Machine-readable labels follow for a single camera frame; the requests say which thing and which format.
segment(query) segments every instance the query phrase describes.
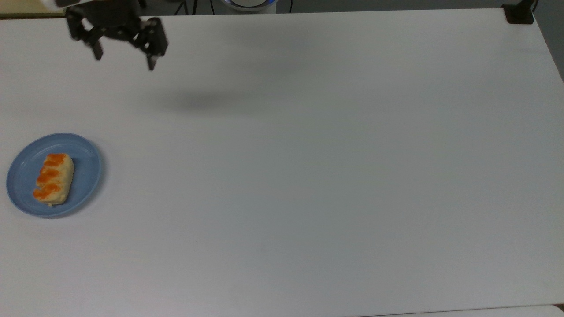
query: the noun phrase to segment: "white surface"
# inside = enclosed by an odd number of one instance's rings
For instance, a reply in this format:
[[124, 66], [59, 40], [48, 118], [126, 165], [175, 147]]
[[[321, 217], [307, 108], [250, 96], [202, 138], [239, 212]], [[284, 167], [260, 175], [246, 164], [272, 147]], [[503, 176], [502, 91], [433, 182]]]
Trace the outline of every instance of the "white surface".
[[563, 317], [555, 306], [512, 307], [464, 311], [427, 312], [424, 314], [394, 315], [395, 317]]
[[6, 316], [357, 316], [564, 302], [564, 86], [503, 11], [163, 19], [154, 72], [0, 21], [0, 171], [67, 131], [80, 212], [0, 193]]

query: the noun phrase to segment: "black clamp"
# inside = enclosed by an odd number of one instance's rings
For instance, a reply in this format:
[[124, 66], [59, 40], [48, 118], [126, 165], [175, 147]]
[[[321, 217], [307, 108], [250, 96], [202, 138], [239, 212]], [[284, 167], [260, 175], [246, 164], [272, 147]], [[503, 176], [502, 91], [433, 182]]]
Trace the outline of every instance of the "black clamp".
[[[67, 8], [65, 18], [70, 37], [91, 47], [96, 60], [100, 60], [104, 54], [99, 41], [102, 36], [129, 42], [144, 52], [151, 71], [168, 47], [161, 20], [157, 17], [141, 20], [128, 2], [93, 1], [71, 6]], [[84, 18], [93, 25], [90, 30], [85, 29], [82, 23]]]
[[532, 24], [535, 21], [531, 11], [534, 2], [535, 0], [522, 0], [516, 5], [502, 5], [507, 22], [510, 24]]

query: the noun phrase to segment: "blue plate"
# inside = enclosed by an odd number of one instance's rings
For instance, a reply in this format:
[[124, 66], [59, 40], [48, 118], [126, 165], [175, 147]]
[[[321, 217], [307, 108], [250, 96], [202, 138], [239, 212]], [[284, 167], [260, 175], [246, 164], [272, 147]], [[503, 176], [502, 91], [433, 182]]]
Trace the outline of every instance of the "blue plate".
[[[49, 153], [67, 153], [74, 163], [67, 200], [49, 207], [33, 197], [36, 179]], [[22, 212], [38, 217], [58, 217], [82, 205], [96, 189], [102, 174], [98, 150], [85, 138], [71, 133], [47, 135], [26, 146], [12, 162], [6, 188], [10, 200]]]

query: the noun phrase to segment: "orange topping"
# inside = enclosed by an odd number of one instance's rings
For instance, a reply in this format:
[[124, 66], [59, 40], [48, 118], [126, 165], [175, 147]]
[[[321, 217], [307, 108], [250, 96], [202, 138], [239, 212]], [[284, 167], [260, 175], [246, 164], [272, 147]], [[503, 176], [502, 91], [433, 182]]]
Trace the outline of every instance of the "orange topping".
[[38, 183], [47, 183], [50, 180], [52, 180], [53, 178], [59, 176], [59, 174], [61, 174], [61, 172], [59, 172], [58, 170], [42, 168], [39, 171], [39, 177], [37, 178], [37, 182]]
[[59, 166], [65, 161], [65, 154], [64, 153], [51, 153], [47, 155], [45, 162], [43, 163], [44, 166]]
[[60, 191], [61, 188], [55, 184], [47, 184], [43, 186], [40, 190], [33, 190], [33, 197], [37, 199], [45, 199], [47, 196], [54, 192]]

